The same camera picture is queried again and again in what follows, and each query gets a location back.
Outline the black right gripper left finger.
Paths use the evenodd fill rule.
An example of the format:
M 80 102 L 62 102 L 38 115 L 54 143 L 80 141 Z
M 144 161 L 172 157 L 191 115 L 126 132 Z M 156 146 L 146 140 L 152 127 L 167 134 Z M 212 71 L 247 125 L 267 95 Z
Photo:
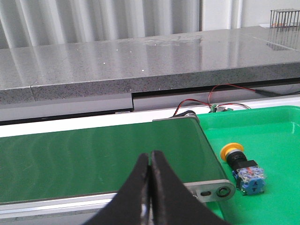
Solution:
M 147 225 L 149 223 L 149 157 L 139 155 L 129 177 L 113 199 L 85 225 Z

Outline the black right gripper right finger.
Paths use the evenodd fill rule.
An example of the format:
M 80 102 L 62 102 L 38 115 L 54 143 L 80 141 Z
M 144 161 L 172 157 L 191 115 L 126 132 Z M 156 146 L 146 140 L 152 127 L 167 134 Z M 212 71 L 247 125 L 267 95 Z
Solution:
M 184 186 L 163 152 L 151 153 L 152 211 L 155 225 L 227 225 Z

